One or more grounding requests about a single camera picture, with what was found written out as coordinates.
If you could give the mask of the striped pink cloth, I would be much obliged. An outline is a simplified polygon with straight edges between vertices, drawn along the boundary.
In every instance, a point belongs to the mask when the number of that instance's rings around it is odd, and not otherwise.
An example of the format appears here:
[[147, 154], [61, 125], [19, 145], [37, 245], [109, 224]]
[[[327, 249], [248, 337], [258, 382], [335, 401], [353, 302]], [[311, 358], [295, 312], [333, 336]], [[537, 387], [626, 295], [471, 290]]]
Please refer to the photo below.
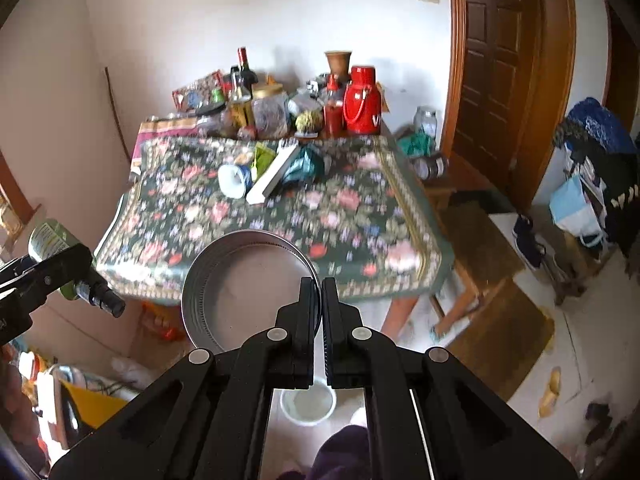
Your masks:
[[196, 136], [198, 134], [197, 121], [195, 117], [178, 117], [142, 122], [131, 155], [130, 178], [134, 179], [140, 176], [143, 144], [168, 136]]

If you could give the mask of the yellow bag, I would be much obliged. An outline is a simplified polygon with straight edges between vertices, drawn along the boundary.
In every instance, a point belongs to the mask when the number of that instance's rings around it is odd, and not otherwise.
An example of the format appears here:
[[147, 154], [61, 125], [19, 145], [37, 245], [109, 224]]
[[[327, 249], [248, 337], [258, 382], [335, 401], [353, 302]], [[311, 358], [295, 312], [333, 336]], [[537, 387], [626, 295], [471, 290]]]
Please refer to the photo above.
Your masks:
[[79, 419], [92, 429], [98, 429], [127, 404], [125, 400], [80, 388], [65, 380], [62, 380], [61, 386], [70, 395]]

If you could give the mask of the green snack packet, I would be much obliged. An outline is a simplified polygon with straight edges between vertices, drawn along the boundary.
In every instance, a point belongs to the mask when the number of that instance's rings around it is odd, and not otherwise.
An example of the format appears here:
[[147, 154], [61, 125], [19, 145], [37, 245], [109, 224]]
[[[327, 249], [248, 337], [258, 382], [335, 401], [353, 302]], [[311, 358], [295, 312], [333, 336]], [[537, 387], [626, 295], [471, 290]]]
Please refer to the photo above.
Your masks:
[[276, 157], [277, 152], [266, 144], [257, 143], [255, 145], [254, 158], [252, 166], [250, 166], [250, 173], [254, 182], [257, 182], [262, 177]]

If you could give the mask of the teal bag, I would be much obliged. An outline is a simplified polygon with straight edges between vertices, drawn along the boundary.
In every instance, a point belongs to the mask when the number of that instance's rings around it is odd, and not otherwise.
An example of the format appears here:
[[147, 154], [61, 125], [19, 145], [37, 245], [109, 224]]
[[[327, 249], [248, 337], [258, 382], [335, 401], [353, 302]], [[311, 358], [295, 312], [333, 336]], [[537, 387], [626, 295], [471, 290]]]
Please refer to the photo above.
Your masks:
[[325, 175], [326, 164], [321, 151], [314, 144], [304, 144], [285, 170], [281, 184], [286, 188], [311, 185]]

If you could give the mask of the yellow oil bottle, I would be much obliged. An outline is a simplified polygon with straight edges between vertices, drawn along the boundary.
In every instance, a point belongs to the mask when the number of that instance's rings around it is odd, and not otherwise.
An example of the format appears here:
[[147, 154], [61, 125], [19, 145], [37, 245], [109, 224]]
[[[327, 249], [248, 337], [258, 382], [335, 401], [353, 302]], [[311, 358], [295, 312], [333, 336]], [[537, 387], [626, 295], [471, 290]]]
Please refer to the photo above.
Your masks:
[[231, 73], [229, 106], [235, 128], [254, 127], [252, 95], [244, 86], [243, 78], [238, 70]]

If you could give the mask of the white trash bucket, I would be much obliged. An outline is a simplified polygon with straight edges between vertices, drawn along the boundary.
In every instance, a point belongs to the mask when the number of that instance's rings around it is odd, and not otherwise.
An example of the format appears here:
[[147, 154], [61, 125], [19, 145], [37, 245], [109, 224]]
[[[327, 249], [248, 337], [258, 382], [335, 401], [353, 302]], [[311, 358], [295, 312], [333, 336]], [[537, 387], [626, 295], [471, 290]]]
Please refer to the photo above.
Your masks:
[[316, 378], [308, 389], [283, 390], [280, 408], [294, 425], [314, 427], [333, 414], [337, 404], [335, 392], [321, 378]]

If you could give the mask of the red patterned snack bag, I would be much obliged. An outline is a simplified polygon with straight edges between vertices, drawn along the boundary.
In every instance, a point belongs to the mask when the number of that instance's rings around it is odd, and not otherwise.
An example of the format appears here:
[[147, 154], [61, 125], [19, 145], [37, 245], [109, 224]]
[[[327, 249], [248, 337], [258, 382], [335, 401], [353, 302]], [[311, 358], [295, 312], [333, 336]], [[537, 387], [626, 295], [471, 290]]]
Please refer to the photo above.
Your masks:
[[180, 113], [192, 112], [209, 103], [213, 91], [222, 86], [222, 73], [220, 70], [210, 73], [196, 81], [186, 84], [171, 92], [175, 109]]

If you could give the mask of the blue clothes pile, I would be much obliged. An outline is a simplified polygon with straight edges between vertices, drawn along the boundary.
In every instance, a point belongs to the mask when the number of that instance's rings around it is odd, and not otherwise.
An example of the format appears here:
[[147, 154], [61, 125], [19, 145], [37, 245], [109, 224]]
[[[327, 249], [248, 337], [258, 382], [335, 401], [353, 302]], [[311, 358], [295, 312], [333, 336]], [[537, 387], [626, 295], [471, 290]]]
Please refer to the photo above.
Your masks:
[[556, 127], [553, 145], [565, 154], [566, 180], [580, 174], [603, 192], [604, 234], [581, 240], [588, 246], [607, 240], [628, 258], [639, 243], [639, 150], [634, 141], [614, 114], [587, 98]]

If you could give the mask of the brown ceramic vase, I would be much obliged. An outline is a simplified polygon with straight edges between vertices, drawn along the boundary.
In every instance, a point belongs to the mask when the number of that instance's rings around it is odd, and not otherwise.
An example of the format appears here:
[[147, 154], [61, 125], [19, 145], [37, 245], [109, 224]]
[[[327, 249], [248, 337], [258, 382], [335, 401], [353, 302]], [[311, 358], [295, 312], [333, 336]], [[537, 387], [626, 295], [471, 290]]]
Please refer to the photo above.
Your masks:
[[330, 73], [337, 76], [341, 82], [349, 81], [349, 65], [352, 52], [350, 51], [326, 51], [326, 59], [329, 63]]

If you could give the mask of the wooden stool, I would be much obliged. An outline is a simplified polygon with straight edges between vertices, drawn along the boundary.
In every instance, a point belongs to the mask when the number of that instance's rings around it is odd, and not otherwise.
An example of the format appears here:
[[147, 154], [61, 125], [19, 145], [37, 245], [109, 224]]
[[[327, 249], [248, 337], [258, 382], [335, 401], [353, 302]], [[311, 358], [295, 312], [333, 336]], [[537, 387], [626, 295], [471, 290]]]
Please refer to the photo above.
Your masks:
[[467, 322], [446, 348], [502, 400], [510, 400], [548, 347], [553, 318], [514, 283], [524, 264], [478, 203], [450, 206], [439, 219], [463, 290], [434, 334], [444, 338], [454, 324]]

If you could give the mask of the round metal tin lid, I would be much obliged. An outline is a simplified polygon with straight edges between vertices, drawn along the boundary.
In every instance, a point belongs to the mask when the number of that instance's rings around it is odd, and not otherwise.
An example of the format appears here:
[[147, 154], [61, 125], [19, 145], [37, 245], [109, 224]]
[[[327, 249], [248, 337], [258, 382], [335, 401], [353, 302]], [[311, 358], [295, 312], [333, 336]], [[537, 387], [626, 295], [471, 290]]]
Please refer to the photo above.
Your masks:
[[214, 353], [241, 347], [274, 325], [280, 307], [298, 300], [305, 278], [318, 294], [314, 266], [279, 235], [239, 230], [218, 238], [195, 258], [182, 285], [190, 341]]

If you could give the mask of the green can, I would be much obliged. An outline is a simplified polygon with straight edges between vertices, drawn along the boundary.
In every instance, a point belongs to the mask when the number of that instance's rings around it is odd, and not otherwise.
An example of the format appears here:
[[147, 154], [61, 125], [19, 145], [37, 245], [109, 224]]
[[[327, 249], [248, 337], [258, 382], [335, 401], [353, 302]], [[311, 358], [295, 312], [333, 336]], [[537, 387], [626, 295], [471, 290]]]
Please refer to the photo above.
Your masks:
[[[35, 262], [41, 262], [62, 254], [67, 249], [79, 245], [80, 241], [58, 220], [49, 218], [40, 222], [30, 234], [28, 241], [28, 254]], [[66, 300], [76, 300], [76, 280], [81, 270], [82, 260], [78, 259], [78, 251], [75, 250], [66, 256], [62, 263], [66, 265], [70, 280], [62, 285], [58, 291]]]

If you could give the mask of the brown wooden door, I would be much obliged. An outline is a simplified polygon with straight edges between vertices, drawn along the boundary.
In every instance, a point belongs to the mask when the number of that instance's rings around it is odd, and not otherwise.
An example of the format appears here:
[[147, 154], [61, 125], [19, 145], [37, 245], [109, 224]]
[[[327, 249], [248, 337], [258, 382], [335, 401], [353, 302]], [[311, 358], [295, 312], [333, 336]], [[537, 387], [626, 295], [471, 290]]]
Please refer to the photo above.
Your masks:
[[524, 210], [570, 94], [574, 0], [450, 0], [450, 11], [442, 148]]

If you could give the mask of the white long box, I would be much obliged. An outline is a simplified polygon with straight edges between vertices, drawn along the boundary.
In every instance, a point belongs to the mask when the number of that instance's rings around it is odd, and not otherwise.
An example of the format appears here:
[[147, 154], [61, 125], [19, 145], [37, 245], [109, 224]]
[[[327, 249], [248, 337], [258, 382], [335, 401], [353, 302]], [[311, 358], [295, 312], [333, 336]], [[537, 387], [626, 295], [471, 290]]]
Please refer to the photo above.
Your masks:
[[297, 142], [278, 149], [274, 161], [246, 193], [245, 198], [247, 203], [250, 205], [260, 205], [268, 200], [268, 197], [284, 176], [288, 166], [296, 159], [299, 150], [300, 146]]

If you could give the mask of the dark wine bottle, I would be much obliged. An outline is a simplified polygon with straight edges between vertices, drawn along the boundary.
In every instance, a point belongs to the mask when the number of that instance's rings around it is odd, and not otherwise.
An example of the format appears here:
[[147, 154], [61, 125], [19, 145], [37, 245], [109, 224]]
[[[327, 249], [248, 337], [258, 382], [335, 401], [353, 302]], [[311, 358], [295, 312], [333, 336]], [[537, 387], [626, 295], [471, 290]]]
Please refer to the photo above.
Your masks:
[[240, 63], [240, 75], [243, 86], [247, 88], [250, 93], [253, 93], [253, 87], [258, 84], [257, 74], [250, 68], [248, 64], [248, 57], [246, 53], [246, 47], [240, 47], [238, 49], [238, 57]]

